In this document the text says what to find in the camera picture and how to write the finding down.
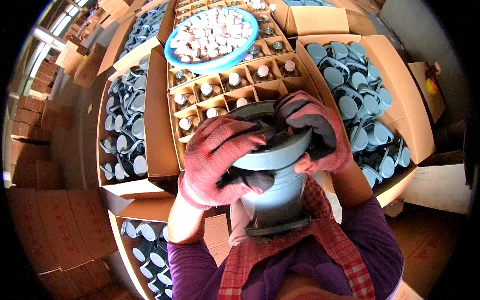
blue plastic basin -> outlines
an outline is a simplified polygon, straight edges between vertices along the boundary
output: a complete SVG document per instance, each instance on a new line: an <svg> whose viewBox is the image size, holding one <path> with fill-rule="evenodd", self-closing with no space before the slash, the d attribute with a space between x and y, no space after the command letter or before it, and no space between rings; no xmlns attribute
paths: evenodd
<svg viewBox="0 0 480 300"><path fill-rule="evenodd" d="M181 26L179 25L177 26L177 28L175 28L175 30L173 30L173 32L168 37L167 42L165 43L165 58L172 66L180 69L187 69L199 75L210 75L210 74L224 72L232 67L235 67L243 60L245 55L247 55L246 51L248 50L248 48L250 48L251 45L253 45L255 39L257 38L257 34L258 34L257 20L251 13L243 9L234 8L234 7L227 7L222 9L233 10L238 13L241 13L243 15L243 21L250 23L250 25L252 26L252 35L248 38L247 42L242 46L238 47L237 49L233 50L231 53L224 55L216 60L211 60L211 61L202 62L202 63L183 63L181 61L178 61L178 59L175 56L173 56L173 52L175 51L175 49L170 48L170 41L177 35L179 27ZM204 12L191 16L190 18L183 21L182 23L188 22L192 18L196 18L203 13L207 13L207 11L209 10L206 10Z"/></svg>

person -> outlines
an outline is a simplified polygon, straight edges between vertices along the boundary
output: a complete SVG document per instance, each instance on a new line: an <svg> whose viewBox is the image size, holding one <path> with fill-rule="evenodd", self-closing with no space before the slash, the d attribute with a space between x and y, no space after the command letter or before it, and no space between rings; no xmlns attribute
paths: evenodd
<svg viewBox="0 0 480 300"><path fill-rule="evenodd" d="M261 194L268 176L226 174L238 158L265 145L271 133L236 115L205 121L187 144L185 171L168 218L168 257L173 298L190 299L389 299L398 288L404 260L383 211L353 161L335 113L300 91L278 99L277 124L290 132L312 127L313 147L295 172L307 173L301 207L312 216L303 229L271 240L247 238L250 217L239 200ZM343 208L335 222L323 189L311 175L329 171ZM205 211L230 205L232 246L217 267L203 243Z"/></svg>

open cardboard box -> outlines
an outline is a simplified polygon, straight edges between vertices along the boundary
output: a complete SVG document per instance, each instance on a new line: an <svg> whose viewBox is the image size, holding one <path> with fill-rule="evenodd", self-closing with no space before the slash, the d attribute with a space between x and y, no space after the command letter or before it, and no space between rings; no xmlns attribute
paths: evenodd
<svg viewBox="0 0 480 300"><path fill-rule="evenodd" d="M395 135L401 136L411 154L412 163L407 168L396 168L393 177L376 184L373 193L382 206L398 197L411 182L416 165L435 151L432 130L427 112L407 67L385 36L315 35L299 36L296 52L309 71L323 103L336 113L335 100L328 86L310 58L305 46L309 43L325 45L332 41L357 42L367 51L367 57L380 71L383 85L392 95L392 106L378 121L385 124ZM323 174L324 189L335 193L331 179Z"/></svg>
<svg viewBox="0 0 480 300"><path fill-rule="evenodd" d="M296 68L299 71L299 77L282 78L279 68L285 64L287 60L293 60L295 62ZM265 83L254 84L252 74L255 74L256 70L261 65L268 66L276 79ZM241 77L245 78L250 85L226 93L225 83L228 81L228 75L232 72L237 72ZM221 86L223 94L200 102L200 86L203 83ZM209 108L224 108L227 111L231 111L235 107L237 100L240 98L245 98L251 102L275 100L280 96L294 93L299 90L304 90L315 98L320 99L320 96L307 72L307 68L295 53L285 53L250 60L219 74L194 78L171 90L168 95L168 108L170 112L173 142L176 146L180 170L185 169L185 146L191 138L191 135L187 137L183 136L182 129L179 127L179 120L181 118L197 115L199 120L204 120L206 118L205 113ZM196 103L190 107L179 110L177 104L173 101L173 97L176 94L194 94Z"/></svg>
<svg viewBox="0 0 480 300"><path fill-rule="evenodd" d="M245 5L245 7L242 7L242 5L238 5L238 6L235 6L235 7L242 8L246 11L249 11L248 8L246 7L246 5ZM283 34L280 27L275 23L275 21L273 20L273 18L270 15L269 12L253 12L252 13L252 15L255 18L260 16L261 14L266 14L269 17L269 20L268 20L268 23L261 25L259 28L272 27L274 29L274 33L276 34L276 36L272 36L272 37L269 37L269 38L266 38L266 39L261 38L259 40L254 41L253 45L257 46L257 48L263 53L263 55L264 55L263 58L267 57L267 56L278 55L275 52L273 52L271 49L272 49L273 43L280 42L280 41L283 43L283 46L288 53L293 53L294 52L293 48L291 47L290 43L288 42L287 38ZM253 59L253 60L242 61L237 66L245 64L245 63L249 63L249 62L252 62L252 61L255 61L255 60L260 60L260 59L262 59L262 58L256 58L256 59ZM188 83L188 81L187 81L187 82L184 82L184 83L179 84L179 85L175 84L175 74L179 70L181 70L181 69L173 67L172 65L168 64L168 71L167 71L168 89L172 93L173 93L173 89L179 88L179 87L184 86L185 84ZM197 77L195 77L195 79L203 77L203 76L204 75L197 76Z"/></svg>
<svg viewBox="0 0 480 300"><path fill-rule="evenodd" d="M173 196L164 199L137 199L116 216L111 211L108 211L115 242L117 243L125 268L137 291L145 300L154 300L153 292L148 288L147 279L142 272L140 272L140 262L132 252L133 247L136 246L142 238L132 239L128 236L122 236L121 226L125 219L165 223L168 221L168 215L174 200L175 198ZM217 265L220 265L230 252L228 237L227 217L225 214L205 219L204 241Z"/></svg>
<svg viewBox="0 0 480 300"><path fill-rule="evenodd" d="M114 155L106 154L98 145L99 141L103 141L112 135L111 132L104 128L105 119L107 118L105 104L109 98L108 88L112 82L111 80L107 81L103 90L97 124L96 155L98 183L100 187L125 199L162 197L165 191L159 186L168 184L180 173L176 163L175 147L171 142L171 131L169 130L167 82L165 80L167 61L162 54L163 47L161 45L151 50L147 73L144 126L148 178L116 183L114 180L107 180L104 172L99 168L100 164L116 162L117 160ZM135 63L130 67L136 66L140 59L141 57L136 58L134 60Z"/></svg>
<svg viewBox="0 0 480 300"><path fill-rule="evenodd" d="M349 0L329 0L336 7L294 6L289 7L282 0L265 0L275 4L272 12L275 21L288 36L307 36L313 34L348 34L346 9L361 10Z"/></svg>
<svg viewBox="0 0 480 300"><path fill-rule="evenodd" d="M155 6L165 1L167 0L156 2ZM148 53L150 53L151 49L160 45L160 43L165 44L168 36L171 33L174 17L174 6L175 1L170 1L167 6L167 10L165 11L165 14L163 16L162 23L160 24L160 28L156 37L146 40L144 43L127 53L127 55L125 55L119 60L118 58L120 54L124 51L125 42L128 40L128 35L132 31L132 26L135 24L135 21L143 13L143 11L140 12L138 15L131 16L123 23L121 23L120 26L117 28L117 31L113 35L112 41L108 45L102 64L100 65L100 69L98 70L98 74L100 75L111 66L113 66L117 71L125 69L126 66L131 65L132 61L134 61L137 57L143 57L147 55Z"/></svg>

metal lid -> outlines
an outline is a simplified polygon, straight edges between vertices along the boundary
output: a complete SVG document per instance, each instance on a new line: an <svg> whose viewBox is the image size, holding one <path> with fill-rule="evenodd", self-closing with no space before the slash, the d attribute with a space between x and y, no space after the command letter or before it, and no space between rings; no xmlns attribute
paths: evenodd
<svg viewBox="0 0 480 300"><path fill-rule="evenodd" d="M254 102L232 110L230 113L261 125L274 125L274 100ZM290 134L286 130L277 133L266 146L252 151L233 163L234 167L247 170L276 170L296 162L310 145L312 130Z"/></svg>

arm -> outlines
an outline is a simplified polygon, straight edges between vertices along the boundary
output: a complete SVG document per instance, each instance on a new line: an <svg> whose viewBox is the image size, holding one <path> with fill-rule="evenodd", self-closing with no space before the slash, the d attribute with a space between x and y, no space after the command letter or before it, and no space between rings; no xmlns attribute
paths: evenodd
<svg viewBox="0 0 480 300"><path fill-rule="evenodd" d="M194 208L180 193L168 216L168 239L175 244L203 242L205 211Z"/></svg>
<svg viewBox="0 0 480 300"><path fill-rule="evenodd" d="M333 188L342 208L355 207L373 196L361 169L352 160L338 172L331 172Z"/></svg>

